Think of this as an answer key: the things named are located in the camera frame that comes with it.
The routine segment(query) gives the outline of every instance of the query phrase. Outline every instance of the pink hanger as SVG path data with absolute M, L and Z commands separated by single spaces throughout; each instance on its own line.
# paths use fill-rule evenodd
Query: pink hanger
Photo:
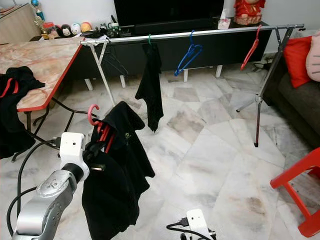
M 88 121 L 91 125 L 93 126 L 97 126 L 97 132 L 100 133 L 102 132 L 100 138 L 99 138 L 99 142 L 104 142 L 106 141 L 107 139 L 107 136 L 108 136 L 108 133 L 110 132 L 110 126 L 109 125 L 105 125 L 105 127 L 102 129 L 104 123 L 102 121 L 93 121 L 92 120 L 92 111 L 93 109 L 96 108 L 97 110 L 100 109 L 100 107 L 97 105 L 97 104 L 92 104 L 90 107 L 89 107 L 89 110 L 88 110 L 88 114 L 87 114 L 87 118 L 88 118 Z M 111 144 L 112 142 L 114 141 L 115 139 L 115 134 L 113 133 L 112 136 L 110 137 L 110 140 L 105 148 L 105 153 L 107 153 L 111 147 Z

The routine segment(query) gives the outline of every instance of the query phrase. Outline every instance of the marble table top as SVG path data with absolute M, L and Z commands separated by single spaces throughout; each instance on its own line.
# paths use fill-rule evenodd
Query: marble table top
M 83 37 L 60 38 L 0 45 L 0 73 L 8 68 L 28 66 L 45 86 L 30 90 L 16 108 L 18 112 L 45 109 L 74 58 Z

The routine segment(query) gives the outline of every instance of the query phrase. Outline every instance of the wall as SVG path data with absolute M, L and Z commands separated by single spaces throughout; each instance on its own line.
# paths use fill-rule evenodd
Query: wall
M 16 0 L 18 4 L 26 0 Z M 55 24 L 69 24 L 74 22 L 91 22 L 99 26 L 103 22 L 111 22 L 110 15 L 116 15 L 113 0 L 40 0 L 47 21 Z M 224 7 L 228 8 L 228 16 L 235 14 L 235 0 L 225 0 Z M 0 6 L 13 5 L 12 0 L 0 0 Z M 262 19 L 269 25 L 304 23 L 307 29 L 320 29 L 320 0 L 266 0 L 262 10 Z M 277 39 L 273 33 L 266 48 L 266 52 L 277 51 Z

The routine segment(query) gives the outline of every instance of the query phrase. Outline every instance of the red plastic stool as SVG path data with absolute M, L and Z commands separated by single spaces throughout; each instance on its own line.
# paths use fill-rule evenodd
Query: red plastic stool
M 310 214 L 304 202 L 301 200 L 289 181 L 306 170 L 311 170 L 309 174 L 315 174 L 320 178 L 320 147 L 310 152 L 295 165 L 281 173 L 279 176 L 271 180 L 271 187 L 278 188 L 284 186 L 290 196 L 299 207 L 305 217 L 305 221 L 298 227 L 300 233 L 309 238 L 320 232 L 320 210 L 314 214 Z

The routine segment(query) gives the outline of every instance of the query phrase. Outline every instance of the red hanger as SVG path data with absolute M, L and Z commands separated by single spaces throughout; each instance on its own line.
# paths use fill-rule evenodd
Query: red hanger
M 242 65 L 241 65 L 241 70 L 243 70 L 245 68 L 245 66 L 247 65 L 249 59 L 251 58 L 251 55 L 255 52 L 258 44 L 259 44 L 259 32 L 260 32 L 260 28 L 262 27 L 262 25 L 260 25 L 256 31 L 256 37 L 255 40 L 253 42 L 253 45 L 250 49 L 250 51 L 248 52 L 248 54 L 246 55 Z
M 100 107 L 97 104 L 92 104 L 89 107 L 88 113 L 87 113 L 87 117 L 88 117 L 88 121 L 91 125 L 93 126 L 97 126 L 97 132 L 98 134 L 101 134 L 98 142 L 104 142 L 107 139 L 108 133 L 110 132 L 111 128 L 108 124 L 102 122 L 102 121 L 93 121 L 92 120 L 92 111 L 93 109 L 96 108 L 97 110 L 100 109 Z M 115 133 L 113 133 L 109 139 L 109 142 L 107 143 L 107 146 L 104 150 L 105 153 L 107 153 L 110 150 L 111 144 L 115 139 Z

